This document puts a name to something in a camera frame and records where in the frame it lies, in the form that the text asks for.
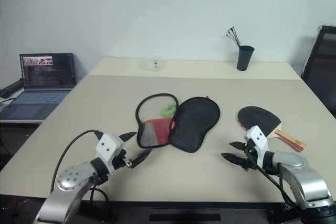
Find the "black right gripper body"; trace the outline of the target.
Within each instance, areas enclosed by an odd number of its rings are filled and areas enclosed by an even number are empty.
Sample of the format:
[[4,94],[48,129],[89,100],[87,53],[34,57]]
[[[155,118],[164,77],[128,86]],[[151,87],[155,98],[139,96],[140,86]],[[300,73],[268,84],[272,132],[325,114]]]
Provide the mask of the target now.
[[244,145],[243,151],[246,156],[245,165],[243,165],[243,169],[248,171],[249,169],[257,170],[257,159],[258,155],[255,149],[255,143],[252,140],[247,140],[247,143]]

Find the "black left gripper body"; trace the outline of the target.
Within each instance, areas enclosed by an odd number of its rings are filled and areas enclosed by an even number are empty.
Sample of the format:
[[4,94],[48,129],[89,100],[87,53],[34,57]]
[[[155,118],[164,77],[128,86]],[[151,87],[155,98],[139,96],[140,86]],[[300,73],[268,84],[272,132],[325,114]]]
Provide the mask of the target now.
[[121,150],[120,153],[113,158],[112,166],[114,170],[123,168],[125,166],[128,168],[132,167],[132,161],[126,157],[126,153],[127,152],[125,150]]

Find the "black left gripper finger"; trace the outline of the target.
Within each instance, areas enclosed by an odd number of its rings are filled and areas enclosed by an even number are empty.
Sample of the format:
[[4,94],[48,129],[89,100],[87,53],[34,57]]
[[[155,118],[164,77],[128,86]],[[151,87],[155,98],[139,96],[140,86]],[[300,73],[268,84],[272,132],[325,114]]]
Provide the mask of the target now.
[[132,164],[131,164],[131,168],[135,168],[136,166],[138,166],[139,164],[141,164],[148,156],[149,154],[152,152],[152,148],[151,149],[146,149],[145,151],[143,151],[142,153],[140,153],[136,159],[132,160]]
[[130,140],[131,138],[133,138],[136,134],[137,134],[137,132],[128,132],[128,133],[124,133],[124,134],[119,135],[119,138],[125,143],[128,140]]

